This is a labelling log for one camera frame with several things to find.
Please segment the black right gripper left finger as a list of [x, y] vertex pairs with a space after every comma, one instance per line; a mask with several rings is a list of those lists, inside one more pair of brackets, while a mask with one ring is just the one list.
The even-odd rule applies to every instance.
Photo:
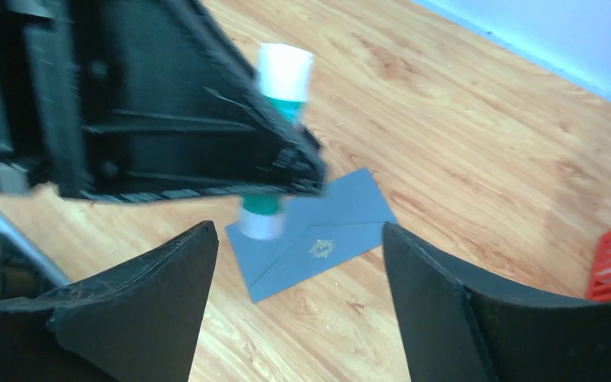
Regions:
[[0, 234], [0, 381], [186, 381], [218, 246], [206, 220], [54, 286]]

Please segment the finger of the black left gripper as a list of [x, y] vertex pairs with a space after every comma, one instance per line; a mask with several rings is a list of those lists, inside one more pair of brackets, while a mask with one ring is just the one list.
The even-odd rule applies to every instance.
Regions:
[[70, 1], [74, 194], [145, 203], [316, 196], [313, 136], [263, 96], [198, 1]]

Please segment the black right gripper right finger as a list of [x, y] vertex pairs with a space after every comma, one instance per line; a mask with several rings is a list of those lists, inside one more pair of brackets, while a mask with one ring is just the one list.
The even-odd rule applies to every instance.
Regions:
[[413, 381], [611, 381], [611, 302], [514, 282], [396, 223], [382, 234]]

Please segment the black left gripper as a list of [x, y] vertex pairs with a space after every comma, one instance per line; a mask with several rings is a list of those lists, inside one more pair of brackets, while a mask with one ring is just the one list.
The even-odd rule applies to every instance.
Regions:
[[0, 193], [74, 194], [70, 1], [0, 1]]

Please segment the grey-blue paper envelope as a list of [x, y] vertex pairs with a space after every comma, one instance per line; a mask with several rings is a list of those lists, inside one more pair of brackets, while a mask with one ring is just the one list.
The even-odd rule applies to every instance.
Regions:
[[236, 223], [225, 230], [253, 302], [295, 286], [382, 243], [395, 222], [369, 169], [339, 177], [323, 197], [286, 202], [286, 227], [274, 240], [245, 236]]

